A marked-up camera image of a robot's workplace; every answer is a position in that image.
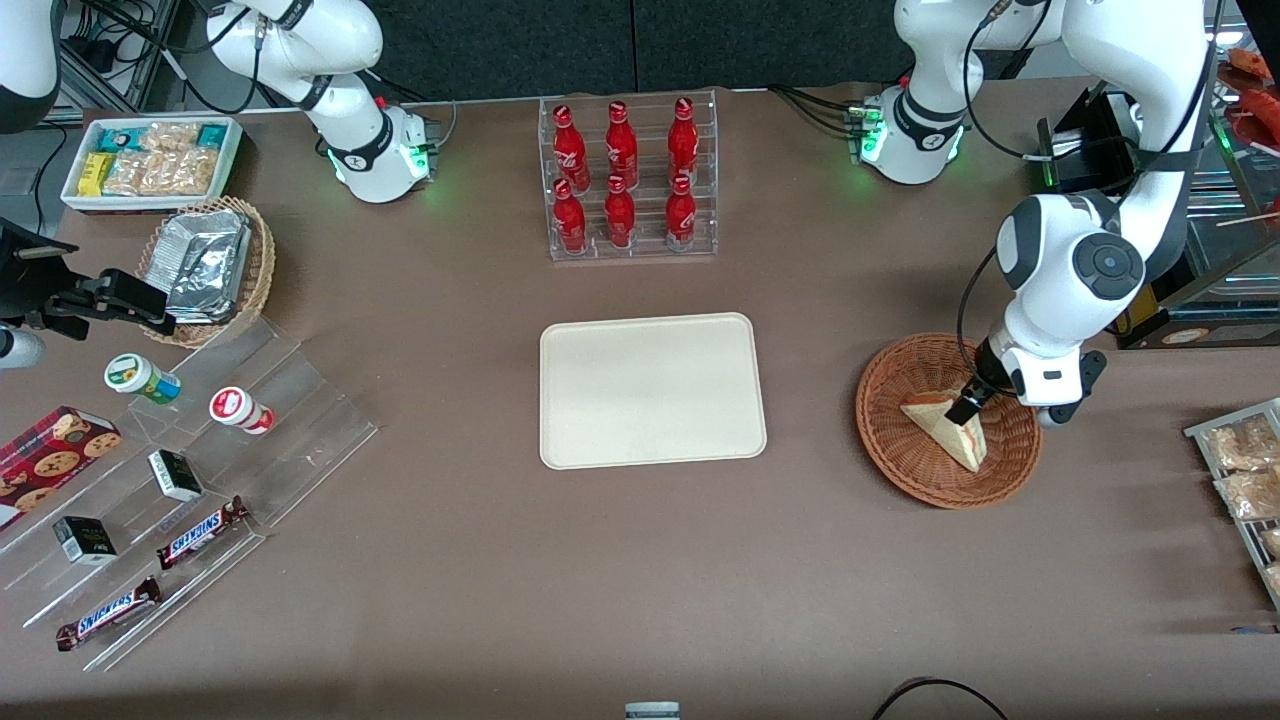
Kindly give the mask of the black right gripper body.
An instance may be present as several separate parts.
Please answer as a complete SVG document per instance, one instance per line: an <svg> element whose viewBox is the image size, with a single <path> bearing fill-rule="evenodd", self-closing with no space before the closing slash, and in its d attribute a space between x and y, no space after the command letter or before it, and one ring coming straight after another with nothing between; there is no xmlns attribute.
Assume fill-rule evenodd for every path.
<svg viewBox="0 0 1280 720"><path fill-rule="evenodd" d="M29 325L67 338L81 340L81 320L56 316L49 304L64 291L73 291L81 277L72 272L64 255L79 247L31 232L6 219L1 220L1 319L8 325Z"/></svg>

